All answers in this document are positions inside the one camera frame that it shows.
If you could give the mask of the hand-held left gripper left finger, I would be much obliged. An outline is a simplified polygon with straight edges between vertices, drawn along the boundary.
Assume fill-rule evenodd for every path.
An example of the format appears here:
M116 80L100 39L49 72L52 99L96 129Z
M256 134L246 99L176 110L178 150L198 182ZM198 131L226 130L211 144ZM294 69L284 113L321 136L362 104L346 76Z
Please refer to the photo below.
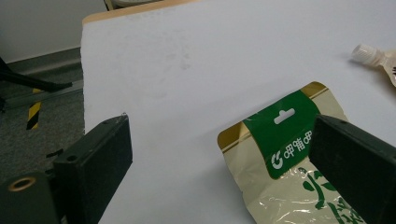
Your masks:
M129 118L99 123L61 154L53 168L69 224L98 224L133 162Z

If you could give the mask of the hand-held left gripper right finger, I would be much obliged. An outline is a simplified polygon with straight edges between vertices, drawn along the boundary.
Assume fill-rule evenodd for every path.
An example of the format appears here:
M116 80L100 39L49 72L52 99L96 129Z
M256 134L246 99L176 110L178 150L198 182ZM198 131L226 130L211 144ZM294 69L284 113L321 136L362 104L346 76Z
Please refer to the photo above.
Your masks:
M308 157L368 224L396 224L396 147L319 115Z

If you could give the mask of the green and beige snack pouch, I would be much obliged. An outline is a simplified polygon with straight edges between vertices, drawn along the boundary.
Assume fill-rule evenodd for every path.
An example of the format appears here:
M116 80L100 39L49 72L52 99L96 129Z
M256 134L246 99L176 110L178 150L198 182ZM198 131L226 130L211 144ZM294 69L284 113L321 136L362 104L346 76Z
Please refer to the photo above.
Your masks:
M218 135L218 146L257 224L366 224L308 159L316 116L345 120L319 82Z

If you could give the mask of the brown snack cup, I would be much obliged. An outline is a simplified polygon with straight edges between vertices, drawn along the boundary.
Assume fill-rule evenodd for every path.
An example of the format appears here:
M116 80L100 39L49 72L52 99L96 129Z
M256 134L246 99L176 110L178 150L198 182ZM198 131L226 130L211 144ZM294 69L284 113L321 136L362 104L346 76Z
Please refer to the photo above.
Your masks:
M396 49L383 51L365 44L352 50L354 61L368 66L381 66L387 73L391 84L396 88Z

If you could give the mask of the yellow and black floor tape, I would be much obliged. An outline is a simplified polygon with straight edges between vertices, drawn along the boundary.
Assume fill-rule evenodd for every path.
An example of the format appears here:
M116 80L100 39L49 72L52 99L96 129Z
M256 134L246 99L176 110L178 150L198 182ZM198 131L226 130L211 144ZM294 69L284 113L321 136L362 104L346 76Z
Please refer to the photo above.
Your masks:
M30 106L28 110L28 120L27 120L27 125L26 129L27 130L33 130L38 127L38 119L39 119L39 112L41 108L41 102L40 101L34 101Z

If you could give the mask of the black stand leg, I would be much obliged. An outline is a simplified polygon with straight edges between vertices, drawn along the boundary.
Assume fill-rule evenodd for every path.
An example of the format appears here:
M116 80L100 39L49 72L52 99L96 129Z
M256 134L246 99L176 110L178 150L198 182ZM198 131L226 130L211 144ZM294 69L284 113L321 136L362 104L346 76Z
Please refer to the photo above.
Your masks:
M15 73L7 66L1 57L0 80L48 92L60 91L73 86L72 82L54 83Z

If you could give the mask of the white table cover sheet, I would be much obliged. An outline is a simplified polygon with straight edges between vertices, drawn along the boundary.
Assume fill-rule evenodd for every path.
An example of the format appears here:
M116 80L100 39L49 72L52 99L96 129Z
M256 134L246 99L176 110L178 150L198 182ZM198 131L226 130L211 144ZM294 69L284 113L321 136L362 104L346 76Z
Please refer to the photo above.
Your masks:
M200 0L83 25L85 125L127 114L134 161L100 224L253 224L218 134L318 81L396 146L396 0Z

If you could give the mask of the grey round base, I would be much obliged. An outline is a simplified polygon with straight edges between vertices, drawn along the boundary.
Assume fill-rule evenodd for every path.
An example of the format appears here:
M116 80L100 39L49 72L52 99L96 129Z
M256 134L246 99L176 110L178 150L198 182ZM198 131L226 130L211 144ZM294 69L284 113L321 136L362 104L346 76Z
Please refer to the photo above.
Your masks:
M162 0L104 0L106 8L108 10L114 10L124 7L134 7L158 1Z

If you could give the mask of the metal floor rail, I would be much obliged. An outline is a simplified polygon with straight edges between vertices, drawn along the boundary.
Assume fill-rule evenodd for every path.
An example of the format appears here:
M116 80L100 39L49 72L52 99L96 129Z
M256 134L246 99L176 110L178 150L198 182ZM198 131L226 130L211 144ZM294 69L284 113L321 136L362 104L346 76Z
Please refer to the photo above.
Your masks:
M61 88L56 89L55 91L39 91L37 93L28 93L22 96L11 97L5 99L5 101L0 104L0 111L47 101L49 99L61 97L69 93L81 92L83 91L83 87L84 81L77 80L61 84Z

